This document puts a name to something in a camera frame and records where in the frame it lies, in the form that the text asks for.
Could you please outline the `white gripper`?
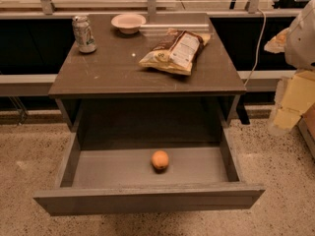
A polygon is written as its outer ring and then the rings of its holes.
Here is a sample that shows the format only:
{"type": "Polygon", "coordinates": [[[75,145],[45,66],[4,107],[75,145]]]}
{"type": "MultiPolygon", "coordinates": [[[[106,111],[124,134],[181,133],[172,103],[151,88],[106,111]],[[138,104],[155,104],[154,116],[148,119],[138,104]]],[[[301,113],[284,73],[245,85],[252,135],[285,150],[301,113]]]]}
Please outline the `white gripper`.
{"type": "Polygon", "coordinates": [[[315,0],[310,0],[288,29],[269,40],[264,50],[284,53],[285,62],[297,70],[280,79],[276,89],[268,131],[273,136],[289,133],[315,103],[315,0]]]}

